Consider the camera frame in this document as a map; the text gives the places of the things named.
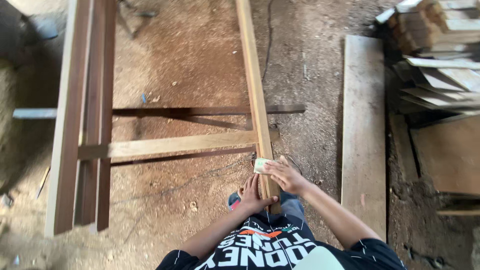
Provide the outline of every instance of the black t-shirt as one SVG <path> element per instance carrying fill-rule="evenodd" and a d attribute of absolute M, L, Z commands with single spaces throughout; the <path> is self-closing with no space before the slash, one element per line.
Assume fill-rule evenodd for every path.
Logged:
<path fill-rule="evenodd" d="M 372 269 L 405 270 L 387 244 L 359 239 L 349 251 L 315 241 L 310 228 L 297 217 L 268 214 L 249 217 L 200 261 L 181 250 L 168 253 L 157 269 Z"/>

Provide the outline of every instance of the ground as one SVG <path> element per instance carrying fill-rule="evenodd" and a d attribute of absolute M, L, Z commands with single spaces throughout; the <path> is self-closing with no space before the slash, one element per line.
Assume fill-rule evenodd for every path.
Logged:
<path fill-rule="evenodd" d="M 25 267 L 42 254 L 54 269 L 156 267 L 167 252 L 227 212 L 227 196 L 252 173 L 249 154 L 113 168 L 109 229 L 92 235 L 88 228 L 75 228 L 44 238 L 48 182 L 39 199 L 34 196 L 50 163 L 54 121 L 11 120 L 10 115 L 15 107 L 56 106 L 67 1 L 11 3 L 27 15 L 54 18 L 60 36 L 28 48 L 34 60 L 15 71 L 1 70 L 9 82 L 1 86 L 5 96 L 0 109 L 1 173 L 14 199 L 10 209 L 1 209 L 9 227 L 0 239 L 2 255 L 11 259 L 19 255 Z M 281 133 L 281 142 L 274 145 L 275 157 L 289 155 L 308 180 L 339 199 L 344 36 L 370 36 L 375 16 L 395 1 L 251 3 L 261 70 L 267 68 L 266 104 L 307 106 L 304 114 L 269 116 L 270 125 Z M 139 32 L 130 40 L 117 27 L 114 108 L 248 104 L 234 1 L 136 0 L 133 4 L 159 14 L 140 19 L 122 9 Z M 215 119 L 245 124 L 244 117 Z M 114 141 L 221 132 L 234 130 L 165 118 L 113 119 Z M 428 266 L 409 260 L 405 243 L 426 255 L 443 256 L 455 267 L 473 269 L 472 220 L 437 217 L 434 191 L 428 183 L 400 183 L 395 152 L 390 150 L 389 244 L 411 269 Z M 197 212 L 190 209 L 193 201 Z M 304 205 L 316 239 L 340 247 L 313 208 Z"/>

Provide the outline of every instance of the hand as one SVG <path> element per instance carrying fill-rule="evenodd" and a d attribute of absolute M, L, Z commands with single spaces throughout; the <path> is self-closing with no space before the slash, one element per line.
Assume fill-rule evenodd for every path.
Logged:
<path fill-rule="evenodd" d="M 287 192 L 303 196 L 311 183 L 292 168 L 284 156 L 280 161 L 267 161 L 264 164 L 264 172 L 272 175 L 272 180 Z"/>
<path fill-rule="evenodd" d="M 267 199 L 260 199 L 258 195 L 258 174 L 250 177 L 243 188 L 238 190 L 238 195 L 241 199 L 238 207 L 248 213 L 248 216 L 259 213 L 265 207 L 278 201 L 278 196 L 273 196 Z"/>

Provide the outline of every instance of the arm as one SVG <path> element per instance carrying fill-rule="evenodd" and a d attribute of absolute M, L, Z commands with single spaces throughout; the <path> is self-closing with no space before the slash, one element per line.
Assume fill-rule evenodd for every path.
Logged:
<path fill-rule="evenodd" d="M 264 171 L 272 175 L 283 190 L 298 194 L 308 201 L 323 217 L 327 226 L 345 249 L 350 249 L 360 239 L 381 238 L 359 218 L 343 208 L 319 187 L 307 181 L 282 157 L 280 162 L 269 161 Z"/>
<path fill-rule="evenodd" d="M 180 250 L 191 256 L 197 256 L 201 260 L 249 216 L 278 201 L 277 196 L 260 199 L 258 195 L 258 174 L 248 179 L 243 188 L 238 190 L 238 194 L 241 197 L 241 202 L 233 211 L 190 237 L 180 246 Z"/>

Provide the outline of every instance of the wooden table frame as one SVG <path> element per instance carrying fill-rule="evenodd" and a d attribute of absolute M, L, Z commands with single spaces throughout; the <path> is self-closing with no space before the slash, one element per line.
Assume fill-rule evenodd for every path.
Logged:
<path fill-rule="evenodd" d="M 250 107 L 113 109 L 115 1 L 70 0 L 58 108 L 37 109 L 31 114 L 38 116 L 41 110 L 49 110 L 47 118 L 56 118 L 46 236 L 69 231 L 74 225 L 91 224 L 96 232 L 108 227 L 111 166 L 252 151 L 258 157 L 273 158 L 271 138 L 278 137 L 278 132 L 269 131 L 267 114 L 301 113 L 305 106 L 265 106 L 250 3 L 249 0 L 236 3 Z M 112 143 L 113 115 L 161 116 L 243 131 Z M 251 118 L 251 124 L 240 126 L 201 117 L 207 115 L 245 115 L 247 123 Z M 253 144 L 255 147 L 110 163 L 113 157 Z M 261 187 L 263 197 L 280 194 L 278 185 L 266 175 L 261 175 Z M 269 210 L 279 213 L 280 204 L 272 205 Z"/>

